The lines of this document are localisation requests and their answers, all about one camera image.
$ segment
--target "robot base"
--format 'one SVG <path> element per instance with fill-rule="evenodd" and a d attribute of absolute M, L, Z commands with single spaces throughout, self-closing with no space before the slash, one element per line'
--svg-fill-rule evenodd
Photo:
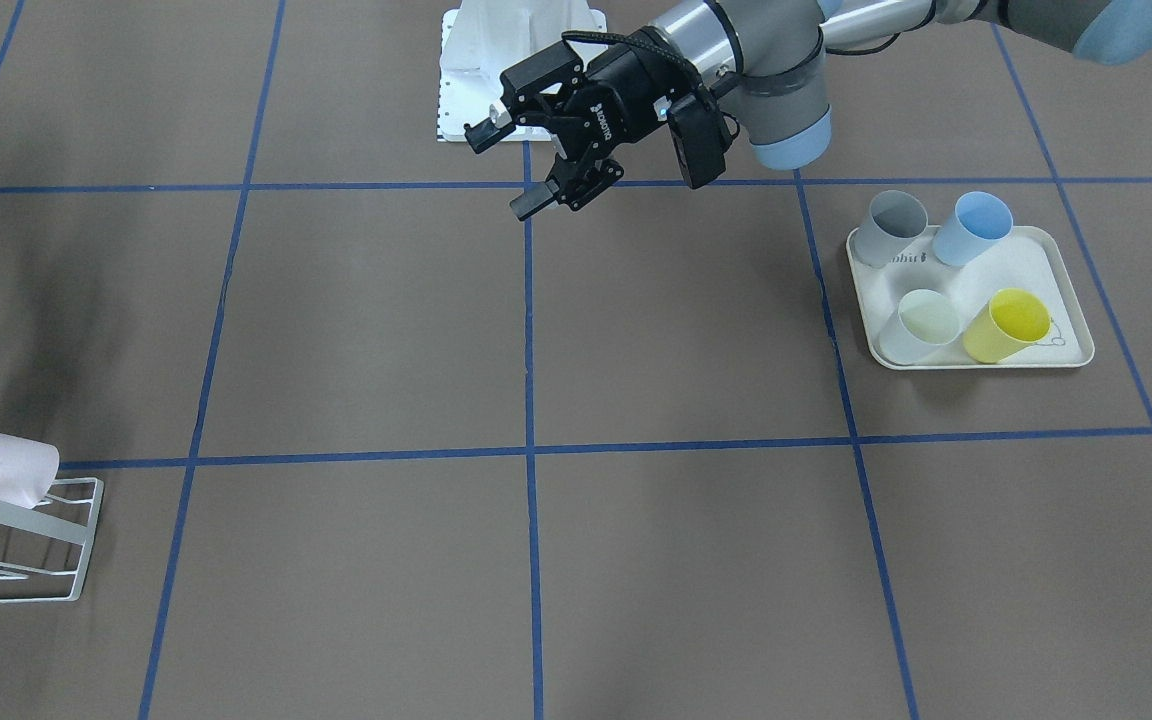
<path fill-rule="evenodd" d="M 438 82 L 438 139 L 465 142 L 465 123 L 486 116 L 500 99 L 500 73 L 559 40 L 568 29 L 607 31 L 607 15 L 585 0 L 465 0 L 444 15 L 442 77 Z M 602 47 L 577 46 L 593 60 Z M 518 128 L 506 141 L 548 141 L 544 128 Z"/>

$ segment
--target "black cable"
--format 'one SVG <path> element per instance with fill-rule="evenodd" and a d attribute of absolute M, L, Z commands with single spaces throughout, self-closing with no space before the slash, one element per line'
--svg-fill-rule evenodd
<path fill-rule="evenodd" d="M 977 5 L 977 9 L 972 10 L 972 14 L 968 15 L 969 20 L 975 20 L 980 17 L 980 13 L 984 13 L 984 6 L 988 5 L 990 0 L 980 0 Z"/>
<path fill-rule="evenodd" d="M 735 141 L 737 137 L 740 137 L 740 129 L 741 129 L 740 120 L 736 119 L 736 115 L 733 115 L 732 113 L 728 113 L 728 111 L 726 111 L 726 109 L 723 109 L 723 118 L 727 118 L 733 123 L 736 123 L 736 132 L 732 134 L 732 139 Z"/>
<path fill-rule="evenodd" d="M 842 55 L 846 58 L 859 58 L 859 55 L 873 55 L 876 53 L 882 53 L 884 50 L 887 50 L 892 45 L 895 45 L 896 39 L 899 37 L 900 32 L 896 32 L 896 35 L 888 37 L 887 41 L 884 41 L 882 45 L 879 45 L 877 47 L 867 47 L 866 50 L 826 50 L 826 53 L 829 55 Z"/>
<path fill-rule="evenodd" d="M 902 32 L 914 32 L 915 29 L 923 29 L 924 26 L 929 26 L 929 24 L 932 24 L 932 20 L 934 18 L 937 18 L 937 3 L 934 3 L 933 1 L 933 3 L 930 5 L 927 8 L 927 17 L 924 17 L 923 22 L 916 24 L 916 26 L 911 26 Z M 876 53 L 882 53 L 884 50 L 887 50 L 892 45 L 895 45 L 896 39 L 900 38 L 900 36 L 901 32 L 896 32 L 896 35 L 888 37 L 887 40 L 882 43 L 882 45 L 878 45 L 877 47 L 865 47 L 864 50 L 826 50 L 826 53 L 829 55 L 842 55 L 846 58 L 859 58 L 861 55 L 873 55 Z"/>
<path fill-rule="evenodd" d="M 639 40 L 639 38 L 636 37 L 616 35 L 614 32 L 590 32 L 584 31 L 584 29 L 570 29 L 570 31 L 563 32 L 562 37 L 563 40 L 584 41 L 585 45 L 628 45 L 630 47 L 637 47 L 637 50 L 645 50 L 647 53 L 654 53 L 666 60 L 669 60 L 672 63 L 676 65 L 677 68 L 684 70 L 684 73 L 696 73 L 696 69 L 691 66 L 691 63 L 689 63 L 684 56 L 675 53 L 675 51 L 650 44 L 650 41 Z"/>
<path fill-rule="evenodd" d="M 916 24 L 916 26 L 907 29 L 905 32 L 914 32 L 915 29 L 929 26 L 929 24 L 932 24 L 932 20 L 934 18 L 937 18 L 937 0 L 932 0 L 932 5 L 927 8 L 927 17 L 923 18 L 923 22 Z"/>
<path fill-rule="evenodd" d="M 993 9 L 995 15 L 998 15 L 998 24 L 1007 29 L 1011 29 L 1011 0 L 998 0 L 998 7 Z"/>

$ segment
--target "blue cup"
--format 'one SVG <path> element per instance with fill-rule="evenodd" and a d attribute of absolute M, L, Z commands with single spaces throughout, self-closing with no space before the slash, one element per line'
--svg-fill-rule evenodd
<path fill-rule="evenodd" d="M 1011 211 L 988 192 L 969 192 L 954 205 L 954 217 L 932 238 L 932 252 L 946 265 L 967 265 L 1011 234 Z"/>

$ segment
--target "yellow cup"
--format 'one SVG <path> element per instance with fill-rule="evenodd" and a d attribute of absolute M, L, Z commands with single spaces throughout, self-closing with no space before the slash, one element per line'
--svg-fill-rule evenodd
<path fill-rule="evenodd" d="M 1009 287 L 993 293 L 963 333 L 963 347 L 977 363 L 995 364 L 1043 340 L 1051 329 L 1047 306 L 1031 291 Z"/>

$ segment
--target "white wire rack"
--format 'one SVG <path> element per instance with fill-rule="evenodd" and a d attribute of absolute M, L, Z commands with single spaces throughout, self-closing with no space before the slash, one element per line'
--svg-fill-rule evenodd
<path fill-rule="evenodd" d="M 90 486 L 90 493 L 84 492 L 82 498 L 67 498 L 58 494 L 58 487 Z M 45 507 L 51 503 L 88 507 L 86 518 L 83 523 L 61 520 L 55 515 L 37 509 L 28 509 L 10 502 L 0 501 L 0 525 L 24 530 L 24 532 L 44 536 L 55 541 L 63 541 L 79 547 L 78 563 L 73 569 L 50 570 L 46 568 L 35 568 L 29 564 L 15 564 L 0 560 L 0 583 L 20 582 L 40 577 L 68 577 L 70 578 L 69 592 L 60 596 L 41 597 L 0 597 L 0 602 L 55 602 L 78 600 L 83 591 L 83 582 L 88 578 L 88 562 L 91 561 L 92 541 L 96 538 L 96 521 L 100 515 L 101 497 L 105 492 L 105 484 L 96 478 L 78 478 L 56 480 L 51 486 L 44 501 L 37 507 Z"/>

